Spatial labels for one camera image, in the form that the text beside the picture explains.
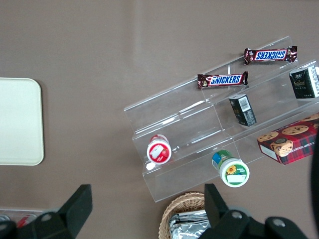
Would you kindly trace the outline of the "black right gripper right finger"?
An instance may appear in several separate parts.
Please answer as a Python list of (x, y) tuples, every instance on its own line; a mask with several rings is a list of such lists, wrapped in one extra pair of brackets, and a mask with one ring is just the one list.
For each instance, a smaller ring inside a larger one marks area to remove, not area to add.
[(205, 211), (210, 223), (201, 239), (305, 239), (291, 220), (269, 217), (262, 224), (241, 210), (231, 210), (214, 184), (204, 187)]

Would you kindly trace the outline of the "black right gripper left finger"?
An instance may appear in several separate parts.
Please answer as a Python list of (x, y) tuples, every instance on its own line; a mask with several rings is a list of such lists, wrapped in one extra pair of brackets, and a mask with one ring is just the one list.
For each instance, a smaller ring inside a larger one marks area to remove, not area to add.
[(75, 239), (93, 209), (90, 184), (81, 185), (57, 212), (38, 216), (17, 229), (18, 239)]

